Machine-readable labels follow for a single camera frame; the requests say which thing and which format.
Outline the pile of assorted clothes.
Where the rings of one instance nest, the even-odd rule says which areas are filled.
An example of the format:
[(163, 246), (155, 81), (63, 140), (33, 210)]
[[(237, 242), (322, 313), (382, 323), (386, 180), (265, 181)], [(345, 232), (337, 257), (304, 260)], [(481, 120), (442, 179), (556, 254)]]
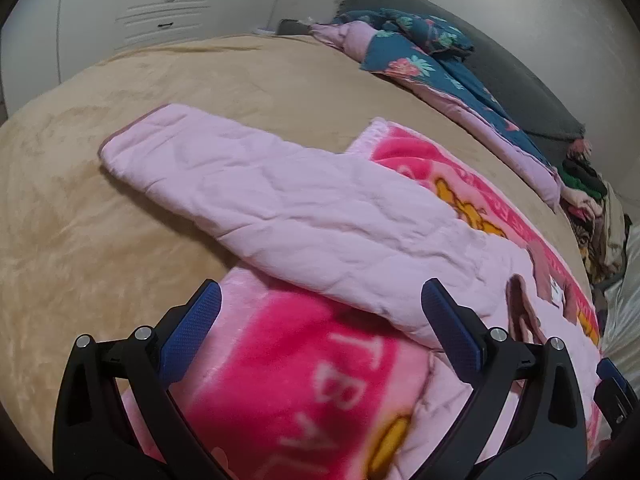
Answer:
[(561, 204), (588, 281), (605, 290), (624, 276), (631, 220), (612, 185), (592, 166), (591, 146), (585, 139), (570, 144), (556, 169), (563, 183)]

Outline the shiny white curtain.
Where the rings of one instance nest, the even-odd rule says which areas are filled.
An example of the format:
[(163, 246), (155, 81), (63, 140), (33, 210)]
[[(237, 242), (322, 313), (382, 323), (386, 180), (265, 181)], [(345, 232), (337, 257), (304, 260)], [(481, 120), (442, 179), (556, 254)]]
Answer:
[(606, 319), (600, 357), (609, 359), (639, 393), (639, 223), (628, 232), (623, 265), (606, 282)]

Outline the beige plush bed cover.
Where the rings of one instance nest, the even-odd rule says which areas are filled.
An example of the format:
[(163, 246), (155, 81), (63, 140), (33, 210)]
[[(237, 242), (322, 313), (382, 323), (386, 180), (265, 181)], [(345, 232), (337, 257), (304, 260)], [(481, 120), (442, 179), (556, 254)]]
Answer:
[(1, 129), (1, 402), (50, 462), (70, 347), (206, 278), (217, 322), (170, 391), (235, 479), (407, 479), (471, 389), (422, 312), (562, 338), (586, 444), (599, 359), (566, 220), (455, 122), (303, 38), (130, 51)]

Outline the dark grey headboard cover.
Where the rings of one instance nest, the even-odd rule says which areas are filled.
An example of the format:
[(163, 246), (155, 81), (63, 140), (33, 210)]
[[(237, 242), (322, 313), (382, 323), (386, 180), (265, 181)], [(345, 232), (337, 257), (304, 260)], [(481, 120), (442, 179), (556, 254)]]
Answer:
[(349, 11), (395, 9), (442, 18), (474, 44), (464, 66), (482, 82), (509, 116), (548, 158), (559, 166), (572, 142), (582, 139), (585, 128), (561, 101), (522, 62), (484, 32), (428, 0), (331, 0), (314, 8), (308, 0), (283, 7), (280, 32), (288, 34), (294, 20), (329, 24)]

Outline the blue floral pink quilt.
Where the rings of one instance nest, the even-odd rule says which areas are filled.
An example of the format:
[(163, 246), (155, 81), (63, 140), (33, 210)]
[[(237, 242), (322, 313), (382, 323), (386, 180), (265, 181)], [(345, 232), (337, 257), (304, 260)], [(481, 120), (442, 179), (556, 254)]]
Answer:
[(514, 171), (550, 208), (562, 182), (537, 145), (463, 61), (474, 44), (434, 15), (395, 9), (349, 11), (311, 36), (339, 50), (370, 74), (411, 91), (455, 122)]

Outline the white wardrobe with drawers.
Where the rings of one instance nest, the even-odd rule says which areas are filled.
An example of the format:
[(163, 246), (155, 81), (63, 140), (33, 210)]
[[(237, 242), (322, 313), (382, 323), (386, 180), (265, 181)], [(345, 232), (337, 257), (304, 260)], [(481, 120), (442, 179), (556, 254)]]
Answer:
[(17, 0), (1, 27), (4, 105), (13, 114), (129, 49), (244, 34), (276, 0)]

